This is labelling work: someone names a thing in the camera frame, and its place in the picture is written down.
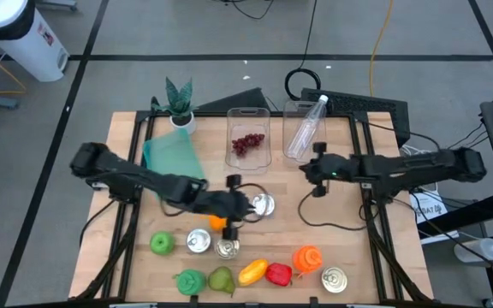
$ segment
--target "white trash can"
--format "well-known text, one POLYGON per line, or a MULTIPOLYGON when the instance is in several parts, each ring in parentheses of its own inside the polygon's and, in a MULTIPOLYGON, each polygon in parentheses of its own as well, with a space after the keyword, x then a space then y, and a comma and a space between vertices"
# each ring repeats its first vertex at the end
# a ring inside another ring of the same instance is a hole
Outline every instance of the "white trash can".
POLYGON ((61 79, 69 58, 33 0, 0 0, 0 48, 42 82, 61 79))

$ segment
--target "yellow bell pepper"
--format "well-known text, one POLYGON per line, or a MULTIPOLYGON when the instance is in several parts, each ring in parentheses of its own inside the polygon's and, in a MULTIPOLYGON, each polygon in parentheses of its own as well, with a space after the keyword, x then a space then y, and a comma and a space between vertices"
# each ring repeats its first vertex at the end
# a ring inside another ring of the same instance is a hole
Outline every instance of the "yellow bell pepper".
POLYGON ((252 261, 246 268, 239 273, 239 285, 246 287, 258 281, 265 274, 269 263, 265 259, 252 261))

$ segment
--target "metal can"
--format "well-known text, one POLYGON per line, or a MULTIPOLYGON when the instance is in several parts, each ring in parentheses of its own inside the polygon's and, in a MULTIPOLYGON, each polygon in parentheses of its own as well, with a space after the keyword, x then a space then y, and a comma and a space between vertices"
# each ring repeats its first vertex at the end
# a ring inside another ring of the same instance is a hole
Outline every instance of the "metal can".
POLYGON ((339 293, 347 287, 347 276, 337 267, 326 268, 321 275, 324 288, 331 293, 339 293))
POLYGON ((230 260, 237 257, 237 254, 239 254, 239 241, 219 240, 217 244, 214 245, 214 251, 216 251, 216 254, 220 258, 230 260))
POLYGON ((211 235, 204 229, 194 229, 187 235, 187 248, 195 253, 206 252, 211 245, 211 235))
POLYGON ((269 194, 260 193, 252 199, 252 205, 254 205, 254 212, 256 212, 256 215, 269 216, 275 209, 275 200, 269 194))

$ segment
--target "wooden table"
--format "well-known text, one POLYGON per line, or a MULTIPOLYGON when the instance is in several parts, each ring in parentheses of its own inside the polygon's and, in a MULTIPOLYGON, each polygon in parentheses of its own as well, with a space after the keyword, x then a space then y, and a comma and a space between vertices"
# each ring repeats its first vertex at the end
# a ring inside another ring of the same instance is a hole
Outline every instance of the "wooden table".
MULTIPOLYGON (((121 157, 128 155, 134 115, 134 112, 116 112, 111 121, 107 145, 121 157)), ((369 113, 369 118, 376 124, 392 127, 387 113, 369 113)), ((211 183, 211 190, 225 189, 225 177, 229 174, 224 162, 226 118, 196 117, 196 120, 197 131, 192 135, 192 142, 205 176, 211 183)), ((163 135, 172 129, 166 118, 157 118, 155 123, 154 136, 163 135)), ((270 262, 292 265, 292 253, 296 249, 303 245, 315 245, 323 253, 324 266, 337 266, 346 272, 348 283, 344 292, 328 293, 321 284, 319 271, 294 281, 292 287, 273 286, 262 279, 249 287, 237 288, 233 298, 207 288, 199 295, 199 301, 307 303, 309 297, 317 296, 320 303, 378 302, 367 232, 350 232, 332 227, 313 228, 299 219, 296 210, 298 203, 312 186, 307 183, 304 174, 291 166, 282 154, 282 118, 272 117, 270 127, 272 163, 268 172, 264 175, 244 175, 243 183, 256 182, 274 196, 276 210, 273 217, 256 224, 247 224, 241 229, 241 251, 239 257, 234 260, 221 260, 213 250, 201 255, 192 255, 187 252, 187 233, 194 228, 210 230, 208 220, 189 213, 178 217, 165 217, 153 193, 145 190, 140 208, 127 301, 189 301, 187 296, 178 293, 172 279, 173 275, 184 269, 197 269, 208 275, 216 267, 226 265, 232 269, 236 279, 239 271, 254 259, 266 258, 270 262), (150 251, 151 235, 160 230, 170 231, 176 238, 175 250, 168 257, 160 257, 150 251)), ((143 138, 146 125, 142 129, 140 136, 143 138)), ((351 133, 346 119, 327 118, 326 130, 328 152, 345 157, 353 153, 351 133)), ((393 132, 372 127, 371 135, 377 154, 390 157, 399 155, 393 132)), ((136 162, 141 159, 141 149, 140 142, 136 162)), ((406 192, 402 192, 397 198, 409 202, 406 192)), ((89 215, 96 213, 107 202, 107 192, 95 192, 89 215)), ((309 198, 303 207, 303 214, 310 222, 334 222, 358 227, 364 225, 358 215, 360 205, 359 184, 333 181, 330 184, 330 194, 324 198, 309 198)), ((413 212, 399 203, 389 204, 387 209, 396 257, 412 280, 431 297, 431 285, 413 212)), ((107 260, 115 220, 116 207, 104 213, 86 231, 70 296, 83 291, 107 260)), ((214 240, 220 237, 219 234, 212 234, 214 240)), ((383 258, 382 260, 388 298, 392 298, 389 271, 383 258)), ((121 270, 122 266, 118 264, 112 295, 117 292, 116 285, 121 270)))

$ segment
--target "plastic bottle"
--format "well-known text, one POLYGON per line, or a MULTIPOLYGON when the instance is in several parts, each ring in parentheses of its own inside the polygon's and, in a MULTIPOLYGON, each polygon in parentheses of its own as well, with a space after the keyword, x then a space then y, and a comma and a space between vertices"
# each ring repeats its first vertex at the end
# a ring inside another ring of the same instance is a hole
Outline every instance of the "plastic bottle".
MULTIPOLYGON (((471 240, 462 244, 490 261, 493 261, 493 239, 471 240)), ((463 263, 482 261, 481 258, 470 253, 458 244, 454 246, 454 254, 463 263)))
POLYGON ((287 157, 298 159, 304 155, 312 144, 319 122, 324 118, 328 101, 329 98, 326 95, 321 95, 318 102, 307 112, 306 117, 296 129, 296 134, 288 143, 287 157))

